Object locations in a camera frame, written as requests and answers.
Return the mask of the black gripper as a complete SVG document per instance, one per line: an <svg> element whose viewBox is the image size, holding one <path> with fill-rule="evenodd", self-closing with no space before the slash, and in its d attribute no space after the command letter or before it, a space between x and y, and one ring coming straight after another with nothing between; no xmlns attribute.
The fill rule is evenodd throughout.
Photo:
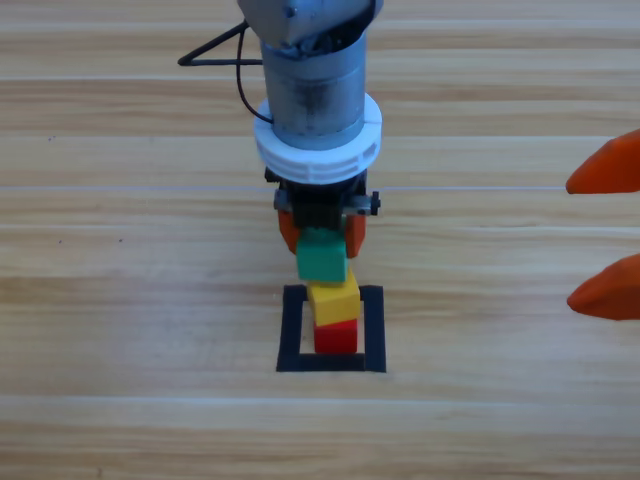
<svg viewBox="0 0 640 480"><path fill-rule="evenodd" d="M347 215L344 229L347 257L358 256L366 237L365 216L376 216L381 207L378 191L366 193L367 171L341 182L315 185L287 180L266 168L265 180L279 184L274 208L278 210L280 234L290 251L297 250L300 229L337 231Z"/></svg>

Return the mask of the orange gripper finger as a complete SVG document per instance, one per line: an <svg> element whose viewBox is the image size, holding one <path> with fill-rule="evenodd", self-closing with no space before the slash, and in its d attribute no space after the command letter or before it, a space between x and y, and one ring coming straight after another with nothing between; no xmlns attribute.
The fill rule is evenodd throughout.
<svg viewBox="0 0 640 480"><path fill-rule="evenodd" d="M567 180L569 194L639 191L639 130L608 140Z"/></svg>
<svg viewBox="0 0 640 480"><path fill-rule="evenodd" d="M582 283L567 299L575 312L603 319L639 319L639 255L620 259Z"/></svg>

